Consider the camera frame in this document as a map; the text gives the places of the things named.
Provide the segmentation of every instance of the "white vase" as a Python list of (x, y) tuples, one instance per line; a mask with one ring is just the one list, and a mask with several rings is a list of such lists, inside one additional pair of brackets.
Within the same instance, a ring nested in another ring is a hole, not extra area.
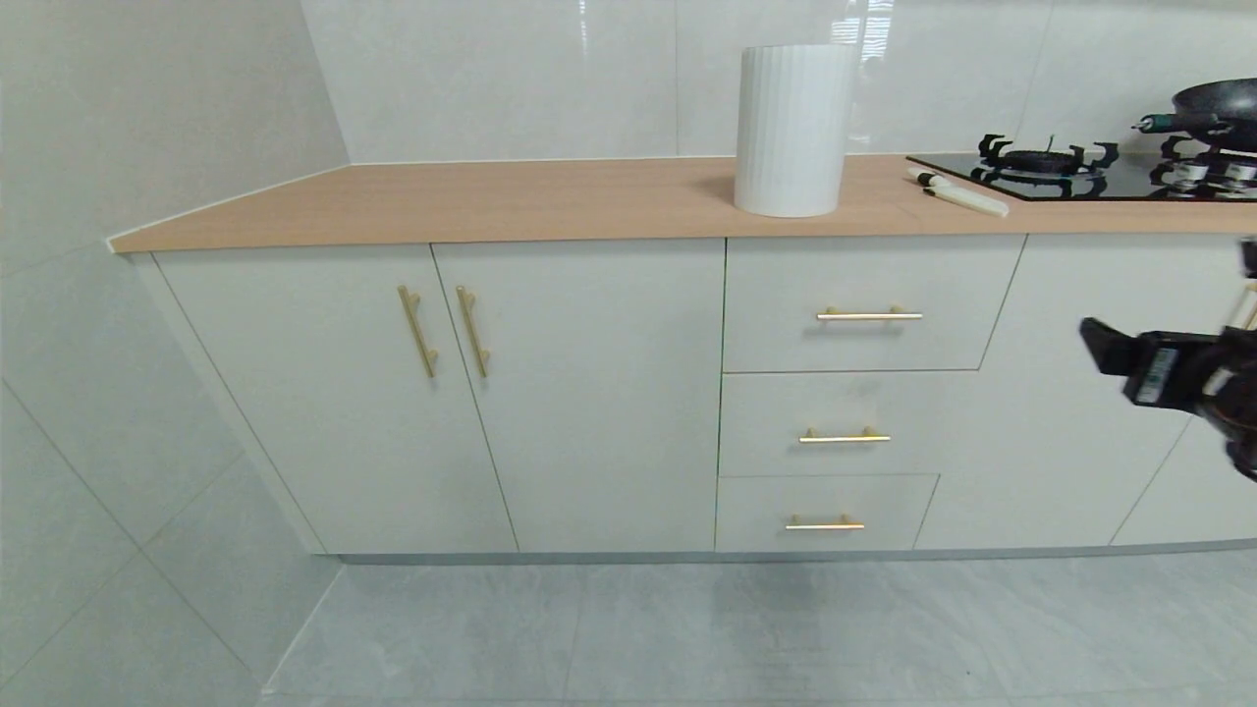
[(739, 209), (799, 218), (838, 208), (859, 60), (851, 44), (743, 50), (734, 181)]

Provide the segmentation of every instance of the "kitchen cabinet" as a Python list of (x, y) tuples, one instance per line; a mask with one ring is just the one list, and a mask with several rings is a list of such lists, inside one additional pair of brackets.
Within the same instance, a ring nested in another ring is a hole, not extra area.
[(520, 550), (710, 551), (724, 243), (434, 250)]
[(1222, 444), (1208, 423), (1192, 420), (1112, 543), (1257, 537), (1257, 483), (1231, 467)]
[(1237, 270), (1229, 235), (1031, 237), (980, 385), (952, 413), (962, 431), (916, 547), (1107, 545), (1188, 416), (1130, 405), (1120, 379), (1096, 372), (1079, 321), (1217, 331)]
[(1024, 238), (730, 240), (724, 369), (977, 369)]
[(157, 260), (329, 552), (517, 550), (429, 247)]

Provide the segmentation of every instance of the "wok handle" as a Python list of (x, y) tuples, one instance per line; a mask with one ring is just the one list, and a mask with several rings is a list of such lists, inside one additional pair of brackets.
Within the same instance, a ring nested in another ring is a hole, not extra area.
[(1224, 132), (1231, 128), (1217, 113), (1151, 113), (1131, 127), (1139, 132)]

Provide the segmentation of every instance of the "gas stove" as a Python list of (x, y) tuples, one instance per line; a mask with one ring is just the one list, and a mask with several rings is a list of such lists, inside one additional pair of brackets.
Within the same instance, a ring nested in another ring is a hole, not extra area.
[(1214, 147), (1190, 151), (1189, 137), (1170, 136), (1158, 152), (1119, 153), (1115, 142), (1089, 150), (1008, 150), (1011, 140), (987, 135), (978, 153), (908, 159), (1026, 201), (1257, 201), (1257, 155)]

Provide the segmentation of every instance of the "pan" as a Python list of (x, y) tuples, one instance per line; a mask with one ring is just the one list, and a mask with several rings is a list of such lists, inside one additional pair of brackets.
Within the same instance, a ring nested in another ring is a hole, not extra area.
[(1257, 152), (1257, 78), (1216, 81), (1174, 94), (1174, 113), (1144, 116), (1139, 132), (1187, 132), (1222, 150)]

